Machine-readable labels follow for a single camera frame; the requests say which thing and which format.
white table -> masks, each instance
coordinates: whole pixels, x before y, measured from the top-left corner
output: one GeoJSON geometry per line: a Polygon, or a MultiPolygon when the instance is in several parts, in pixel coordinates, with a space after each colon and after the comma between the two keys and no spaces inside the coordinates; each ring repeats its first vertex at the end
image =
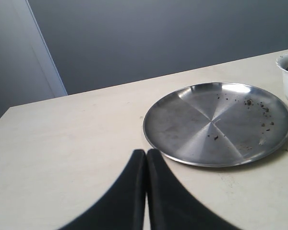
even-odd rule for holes
{"type": "MultiPolygon", "coordinates": [[[[150,106],[179,88],[241,82],[287,105],[282,52],[10,108],[0,119],[0,230],[56,229],[95,203],[133,149],[150,106]]],[[[288,143],[252,164],[190,167],[166,159],[183,185],[221,217],[246,230],[288,230],[288,143]]],[[[144,229],[150,229],[147,211],[144,229]]]]}

black object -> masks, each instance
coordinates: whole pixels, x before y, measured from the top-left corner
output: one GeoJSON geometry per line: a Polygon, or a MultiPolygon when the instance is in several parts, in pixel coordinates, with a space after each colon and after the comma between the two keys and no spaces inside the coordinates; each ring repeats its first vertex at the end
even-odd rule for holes
{"type": "Polygon", "coordinates": [[[135,150],[105,195],[61,230],[141,230],[146,192],[152,230],[238,230],[197,201],[156,149],[135,150]]]}
{"type": "Polygon", "coordinates": [[[171,172],[160,151],[147,153],[152,230],[237,230],[196,200],[171,172]]]}
{"type": "Polygon", "coordinates": [[[146,170],[145,152],[135,150],[107,193],[61,230],[143,229],[146,170]]]}

metal plate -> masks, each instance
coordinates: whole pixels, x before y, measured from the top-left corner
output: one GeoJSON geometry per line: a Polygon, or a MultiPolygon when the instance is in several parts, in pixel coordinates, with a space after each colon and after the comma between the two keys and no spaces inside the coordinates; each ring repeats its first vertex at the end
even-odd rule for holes
{"type": "Polygon", "coordinates": [[[288,109],[253,86],[205,83],[160,99],[147,112],[143,129],[148,142],[173,160],[227,167],[281,147],[288,138],[288,109]]]}

